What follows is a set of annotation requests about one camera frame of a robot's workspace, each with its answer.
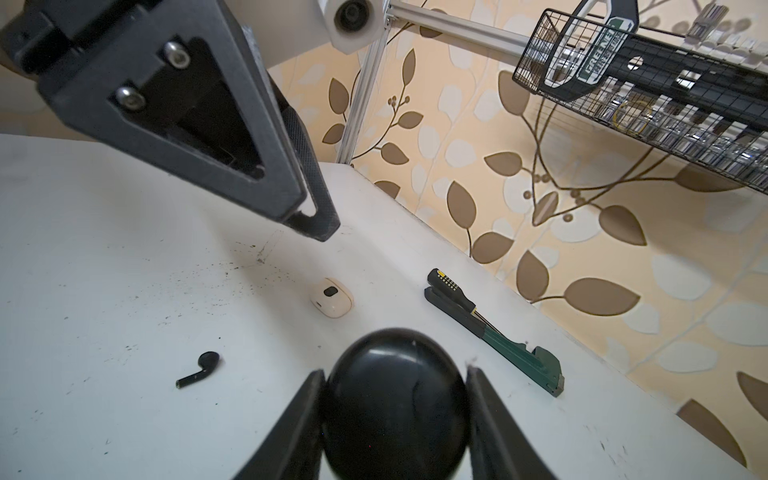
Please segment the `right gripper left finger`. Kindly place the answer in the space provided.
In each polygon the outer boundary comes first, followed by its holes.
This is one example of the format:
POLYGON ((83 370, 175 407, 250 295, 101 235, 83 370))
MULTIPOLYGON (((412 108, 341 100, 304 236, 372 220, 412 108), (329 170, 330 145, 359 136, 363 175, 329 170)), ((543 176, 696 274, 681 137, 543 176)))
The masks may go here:
POLYGON ((323 445, 322 369, 312 371, 234 479, 318 479, 323 445))

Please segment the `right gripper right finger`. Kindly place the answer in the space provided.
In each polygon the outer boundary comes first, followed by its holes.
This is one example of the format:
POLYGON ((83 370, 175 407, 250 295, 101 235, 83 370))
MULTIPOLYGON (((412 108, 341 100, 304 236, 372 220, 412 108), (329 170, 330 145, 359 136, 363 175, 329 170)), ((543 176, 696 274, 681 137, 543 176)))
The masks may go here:
POLYGON ((467 371, 473 479, 555 479, 512 418, 485 373, 467 371))

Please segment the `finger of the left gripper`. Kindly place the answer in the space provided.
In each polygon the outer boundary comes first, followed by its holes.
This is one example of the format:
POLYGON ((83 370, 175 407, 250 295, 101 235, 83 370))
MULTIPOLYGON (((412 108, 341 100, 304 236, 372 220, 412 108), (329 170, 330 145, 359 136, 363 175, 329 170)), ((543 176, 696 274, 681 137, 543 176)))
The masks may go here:
POLYGON ((69 128, 306 237, 340 220, 306 128, 221 1, 29 1, 9 61, 69 128))

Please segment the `white earbud charging case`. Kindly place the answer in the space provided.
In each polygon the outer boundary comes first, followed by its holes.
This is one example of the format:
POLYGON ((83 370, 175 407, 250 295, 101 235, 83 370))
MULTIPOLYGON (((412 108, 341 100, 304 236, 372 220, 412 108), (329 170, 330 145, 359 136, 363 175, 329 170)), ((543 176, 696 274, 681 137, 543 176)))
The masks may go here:
POLYGON ((309 290, 310 302, 323 315, 338 319, 354 307, 354 297, 338 280, 326 277, 312 285, 309 290))

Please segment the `black round earbud case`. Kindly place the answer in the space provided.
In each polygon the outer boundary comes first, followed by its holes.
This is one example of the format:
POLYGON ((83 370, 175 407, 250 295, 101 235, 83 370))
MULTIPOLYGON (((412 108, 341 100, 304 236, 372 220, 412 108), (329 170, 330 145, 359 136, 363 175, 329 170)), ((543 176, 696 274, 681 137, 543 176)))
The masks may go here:
POLYGON ((449 479, 469 436, 468 396, 447 352, 411 329, 367 334, 323 394, 327 461, 340 479, 449 479))

